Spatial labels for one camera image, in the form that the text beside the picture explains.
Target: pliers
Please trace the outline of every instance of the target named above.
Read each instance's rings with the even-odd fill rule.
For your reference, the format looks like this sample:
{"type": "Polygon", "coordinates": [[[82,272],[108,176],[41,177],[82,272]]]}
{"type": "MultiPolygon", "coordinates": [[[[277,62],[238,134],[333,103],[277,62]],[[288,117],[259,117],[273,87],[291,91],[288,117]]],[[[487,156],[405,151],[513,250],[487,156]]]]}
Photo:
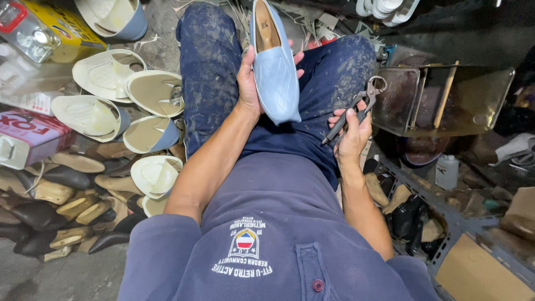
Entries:
{"type": "MultiPolygon", "coordinates": [[[[368,80],[366,91],[360,91],[357,95],[353,96],[353,102],[351,103],[348,109],[354,108],[357,105],[357,103],[361,99],[364,99],[365,97],[369,99],[368,106],[366,107],[366,109],[361,110],[357,113],[359,124],[364,121],[364,119],[366,118],[366,114],[368,114],[368,112],[371,110],[371,107],[375,104],[376,95],[384,92],[387,88],[388,88],[388,84],[386,83],[386,80],[384,78],[380,76],[372,76],[368,80]],[[381,85],[382,88],[375,88],[375,85],[373,83],[374,80],[382,81],[382,85],[381,85]]],[[[334,137],[336,137],[338,132],[340,132],[340,130],[345,126],[346,112],[348,109],[346,109],[346,111],[344,111],[342,115],[340,115],[340,119],[338,119],[338,121],[334,124],[333,128],[325,136],[325,139],[323,139],[322,145],[331,142],[334,139],[334,137]]]]}

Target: person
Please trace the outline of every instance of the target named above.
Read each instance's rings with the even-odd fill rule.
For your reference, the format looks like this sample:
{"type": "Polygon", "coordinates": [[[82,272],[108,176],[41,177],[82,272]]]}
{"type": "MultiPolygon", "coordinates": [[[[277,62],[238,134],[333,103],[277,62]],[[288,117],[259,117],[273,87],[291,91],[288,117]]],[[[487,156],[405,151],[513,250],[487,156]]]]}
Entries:
{"type": "Polygon", "coordinates": [[[302,122],[277,127],[228,15],[193,3],[176,33],[188,160],[164,214],[132,231],[119,300],[437,299],[426,265],[394,256],[366,189],[370,117],[348,110],[339,145],[320,145],[372,75],[371,43],[351,35],[295,55],[302,122]]]}

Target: blue shoe upper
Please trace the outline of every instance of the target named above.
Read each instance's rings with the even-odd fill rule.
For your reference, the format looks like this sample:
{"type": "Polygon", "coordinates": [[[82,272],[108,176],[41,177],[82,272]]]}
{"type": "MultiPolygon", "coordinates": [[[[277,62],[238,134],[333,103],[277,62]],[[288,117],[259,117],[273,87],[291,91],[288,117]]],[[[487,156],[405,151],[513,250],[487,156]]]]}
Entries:
{"type": "MultiPolygon", "coordinates": [[[[264,0],[255,0],[253,14],[249,24],[251,44],[255,47],[255,53],[256,22],[254,12],[258,1],[264,0]]],[[[300,122],[299,81],[297,79],[292,50],[288,44],[288,38],[286,38],[286,33],[279,15],[269,4],[267,6],[279,33],[282,46],[256,54],[253,70],[258,98],[266,115],[275,125],[287,121],[300,122]]]]}

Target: metal shelf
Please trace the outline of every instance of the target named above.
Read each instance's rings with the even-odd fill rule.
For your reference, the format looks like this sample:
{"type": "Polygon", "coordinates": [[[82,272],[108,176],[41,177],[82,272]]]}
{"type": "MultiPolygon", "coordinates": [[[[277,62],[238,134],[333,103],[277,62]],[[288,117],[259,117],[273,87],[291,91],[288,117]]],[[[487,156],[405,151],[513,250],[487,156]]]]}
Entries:
{"type": "MultiPolygon", "coordinates": [[[[498,227],[500,220],[497,217],[485,216],[465,218],[453,206],[448,205],[443,198],[437,197],[434,193],[422,186],[417,180],[406,175],[404,171],[388,159],[382,157],[379,161],[379,166],[388,171],[396,179],[391,192],[388,195],[389,199],[391,199],[397,186],[404,184],[412,193],[424,200],[431,209],[442,215],[448,224],[448,233],[444,242],[440,245],[438,251],[433,256],[433,259],[431,259],[430,262],[426,262],[427,271],[433,281],[440,265],[448,254],[448,251],[455,245],[462,234],[466,234],[500,264],[524,282],[530,289],[535,290],[535,267],[529,265],[527,262],[516,259],[514,255],[503,249],[499,245],[499,242],[496,242],[488,235],[486,231],[488,228],[498,227]]],[[[401,254],[407,254],[404,247],[400,245],[394,246],[394,249],[401,254]]],[[[435,289],[437,289],[439,295],[441,295],[440,291],[445,293],[440,297],[443,297],[444,300],[453,300],[444,289],[440,288],[440,285],[437,282],[434,282],[434,284],[436,284],[435,289]]]]}

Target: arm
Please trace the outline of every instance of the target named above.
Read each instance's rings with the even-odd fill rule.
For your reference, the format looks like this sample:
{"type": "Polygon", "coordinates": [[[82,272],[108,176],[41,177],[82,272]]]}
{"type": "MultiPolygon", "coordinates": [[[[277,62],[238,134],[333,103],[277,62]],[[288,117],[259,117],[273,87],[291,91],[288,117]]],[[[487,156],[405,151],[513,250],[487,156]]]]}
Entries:
{"type": "MultiPolygon", "coordinates": [[[[359,110],[366,108],[364,101],[358,103],[359,110]]],[[[330,127],[336,123],[343,109],[334,111],[329,118],[330,127]]],[[[361,152],[371,135],[370,115],[358,123],[355,110],[346,114],[348,131],[342,137],[340,145],[334,147],[342,178],[342,204],[347,222],[353,226],[386,261],[394,257],[392,239],[383,214],[373,203],[366,188],[366,180],[360,167],[361,152]]]]}
{"type": "MultiPolygon", "coordinates": [[[[303,52],[296,54],[295,64],[303,56],[303,52]]],[[[236,107],[212,137],[184,164],[165,205],[164,214],[190,216],[200,224],[202,212],[236,164],[263,113],[251,70],[254,60],[254,50],[250,46],[236,76],[239,86],[236,107]]],[[[297,76],[303,73],[303,70],[298,70],[297,76]]]]}

